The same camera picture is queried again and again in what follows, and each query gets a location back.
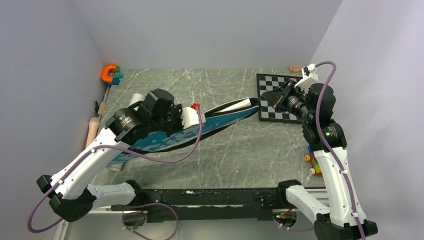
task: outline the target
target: orange clamp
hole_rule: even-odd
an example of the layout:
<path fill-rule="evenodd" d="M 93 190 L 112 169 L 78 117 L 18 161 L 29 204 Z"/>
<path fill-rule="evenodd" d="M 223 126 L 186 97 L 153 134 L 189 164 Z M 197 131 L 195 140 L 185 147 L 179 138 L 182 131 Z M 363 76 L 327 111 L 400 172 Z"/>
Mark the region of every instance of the orange clamp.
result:
<path fill-rule="evenodd" d="M 112 83 L 114 81 L 114 78 L 112 75 L 116 69 L 117 69 L 117 65 L 114 63 L 104 66 L 100 74 L 101 79 L 105 81 L 106 83 Z"/>

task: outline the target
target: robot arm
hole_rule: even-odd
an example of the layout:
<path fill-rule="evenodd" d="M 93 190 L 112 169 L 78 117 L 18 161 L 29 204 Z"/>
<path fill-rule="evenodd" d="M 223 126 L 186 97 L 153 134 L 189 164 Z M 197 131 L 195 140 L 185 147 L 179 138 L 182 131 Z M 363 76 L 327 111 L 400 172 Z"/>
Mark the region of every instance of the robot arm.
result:
<path fill-rule="evenodd" d="M 206 119 L 203 113 L 201 115 L 204 123 Z M 48 195 L 49 204 L 68 222 L 82 218 L 91 209 L 128 205 L 140 189 L 135 181 L 105 186 L 89 183 L 122 149 L 128 149 L 138 139 L 157 131 L 169 136 L 199 125 L 199 121 L 197 110 L 174 105 L 174 97 L 169 92 L 161 89 L 150 91 L 143 102 L 116 111 L 95 140 L 68 166 L 53 176 L 41 176 L 37 184 L 46 193 L 59 183 Z"/>
<path fill-rule="evenodd" d="M 347 143 L 342 127 L 331 117 L 336 98 L 333 89 L 326 87 L 319 110 L 319 122 L 329 151 L 320 139 L 317 125 L 317 103 L 324 88 L 318 81 L 317 69 L 314 64 L 302 69 L 302 80 L 290 80 L 284 86 L 265 92 L 262 96 L 275 109 L 296 115 L 303 123 L 303 136 L 319 163 L 328 192 L 329 208 L 313 198 L 301 183 L 289 180 L 279 184 L 278 188 L 286 201 L 295 205 L 314 224 L 314 230 L 319 240 L 359 239 L 360 227 L 365 236 L 377 233 L 375 222 L 368 221 L 356 196 L 348 165 Z"/>

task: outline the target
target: gray wall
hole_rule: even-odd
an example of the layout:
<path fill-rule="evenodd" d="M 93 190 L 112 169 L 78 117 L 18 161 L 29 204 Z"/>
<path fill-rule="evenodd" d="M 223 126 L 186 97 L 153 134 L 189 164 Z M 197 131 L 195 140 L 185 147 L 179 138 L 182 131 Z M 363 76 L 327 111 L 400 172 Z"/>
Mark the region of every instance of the gray wall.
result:
<path fill-rule="evenodd" d="M 83 149 L 103 64 L 67 0 L 2 1 L 0 33 L 0 239 L 48 240 L 55 228 L 26 227 L 42 196 L 36 180 Z M 34 226 L 56 219 L 46 201 Z"/>
<path fill-rule="evenodd" d="M 424 234 L 423 11 L 421 0 L 344 0 L 312 58 L 338 65 L 334 118 L 359 200 L 379 227 L 372 239 Z"/>
<path fill-rule="evenodd" d="M 126 69 L 305 65 L 342 0 L 73 0 L 104 60 Z"/>

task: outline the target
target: checkered board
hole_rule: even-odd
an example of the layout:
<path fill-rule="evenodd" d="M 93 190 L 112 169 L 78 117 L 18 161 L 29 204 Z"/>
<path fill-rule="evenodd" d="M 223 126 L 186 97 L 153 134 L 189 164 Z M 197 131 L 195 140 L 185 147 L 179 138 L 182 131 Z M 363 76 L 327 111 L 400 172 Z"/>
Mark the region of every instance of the checkered board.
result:
<path fill-rule="evenodd" d="M 263 93 L 282 87 L 289 79 L 293 79 L 297 82 L 302 78 L 296 76 L 256 74 L 257 98 L 260 100 L 259 121 L 301 123 L 295 115 L 286 111 L 275 110 L 268 104 L 265 98 L 262 97 Z"/>

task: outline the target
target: marble surface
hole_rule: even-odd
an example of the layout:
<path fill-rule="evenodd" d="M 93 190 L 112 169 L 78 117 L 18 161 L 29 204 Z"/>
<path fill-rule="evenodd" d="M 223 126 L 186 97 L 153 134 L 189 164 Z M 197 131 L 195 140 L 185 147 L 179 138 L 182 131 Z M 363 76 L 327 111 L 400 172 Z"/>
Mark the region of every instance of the marble surface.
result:
<path fill-rule="evenodd" d="M 176 104 L 200 103 L 204 110 L 244 97 L 257 97 L 256 74 L 290 75 L 266 69 L 130 69 L 112 86 L 100 126 L 134 93 L 146 95 L 161 88 L 175 97 Z M 152 157 L 176 159 L 191 146 Z M 308 153 L 300 124 L 264 122 L 258 114 L 241 120 L 203 140 L 195 152 L 178 163 L 157 163 L 141 158 L 126 162 L 119 172 L 104 169 L 93 184 L 137 181 L 142 188 L 260 188 L 297 179 L 306 187 L 324 187 L 324 180 L 310 175 Z"/>

